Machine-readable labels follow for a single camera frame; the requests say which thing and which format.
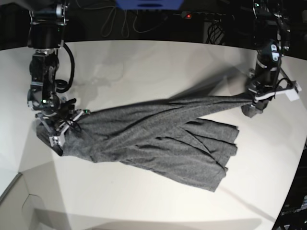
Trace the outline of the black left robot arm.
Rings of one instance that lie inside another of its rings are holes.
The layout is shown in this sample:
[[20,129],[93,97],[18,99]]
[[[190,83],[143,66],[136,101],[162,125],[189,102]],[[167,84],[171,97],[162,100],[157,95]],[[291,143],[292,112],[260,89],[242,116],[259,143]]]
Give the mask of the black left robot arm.
[[290,101],[299,99],[300,87],[282,69],[282,58],[290,48],[289,17],[281,0],[254,0],[252,10],[257,33],[256,66],[250,69],[247,93],[252,103],[242,107],[248,115],[263,113],[277,95],[286,95]]

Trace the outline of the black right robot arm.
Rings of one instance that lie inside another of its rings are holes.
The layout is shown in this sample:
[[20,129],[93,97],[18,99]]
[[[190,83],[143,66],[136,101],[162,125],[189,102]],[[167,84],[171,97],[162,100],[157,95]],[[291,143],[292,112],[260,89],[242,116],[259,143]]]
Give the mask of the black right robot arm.
[[[47,131],[47,141],[52,146],[63,146],[69,128],[77,128],[77,120],[88,110],[75,109],[76,99],[64,96],[71,87],[75,74],[75,60],[64,42],[67,0],[53,0],[46,6],[30,11],[28,47],[35,50],[29,65],[30,89],[27,106],[36,112],[36,118]],[[70,59],[68,81],[57,79],[59,50],[63,48]]]

